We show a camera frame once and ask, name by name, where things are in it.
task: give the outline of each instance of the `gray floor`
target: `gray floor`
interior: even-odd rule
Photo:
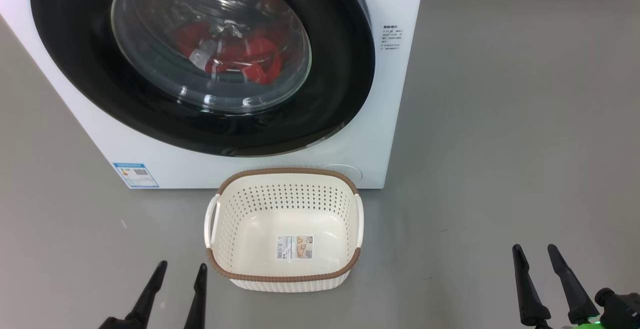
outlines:
[[[208,281],[207,327],[519,328],[511,247],[551,325],[546,245],[594,295],[638,291],[640,0],[422,0],[387,186],[336,290]],[[128,190],[0,24],[0,327],[96,328],[158,261],[149,329],[182,328],[213,190]]]

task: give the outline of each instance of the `robotic hand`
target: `robotic hand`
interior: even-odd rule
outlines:
[[[566,301],[569,304],[569,322],[578,325],[579,329],[638,329],[640,328],[640,295],[618,295],[610,288],[602,288],[595,295],[596,303],[604,307],[604,314],[599,322],[591,323],[589,319],[597,317],[600,312],[589,299],[585,288],[560,254],[558,247],[549,244],[547,247],[553,271],[560,277]],[[529,275],[529,262],[524,256],[522,247],[515,244],[512,248],[513,265],[516,274],[520,322],[535,329],[551,329],[547,320],[551,319],[549,309],[542,305],[536,288]]]
[[[124,319],[108,317],[98,329],[147,329],[154,299],[156,298],[156,293],[162,288],[166,271],[167,261],[160,261],[131,312]],[[207,266],[205,264],[199,266],[198,276],[196,276],[193,288],[196,293],[193,296],[193,302],[191,303],[184,329],[204,329],[207,304]]]

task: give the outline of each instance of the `laundry basket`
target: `laundry basket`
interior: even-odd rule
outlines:
[[[204,223],[206,252],[218,273],[246,290],[279,293],[342,284],[358,261],[363,234],[354,183],[320,169],[240,172],[222,183]]]

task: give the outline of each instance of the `front-loading washing machine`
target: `front-loading washing machine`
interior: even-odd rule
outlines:
[[[130,188],[272,167],[382,188],[420,0],[0,0]]]

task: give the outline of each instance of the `instruction label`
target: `instruction label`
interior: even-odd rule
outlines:
[[[130,188],[160,188],[143,163],[115,162],[113,166]]]
[[[313,235],[278,235],[276,238],[276,259],[294,261],[313,258]]]
[[[397,25],[384,25],[382,28],[382,38],[380,40],[381,51],[397,51],[402,42],[403,30]]]

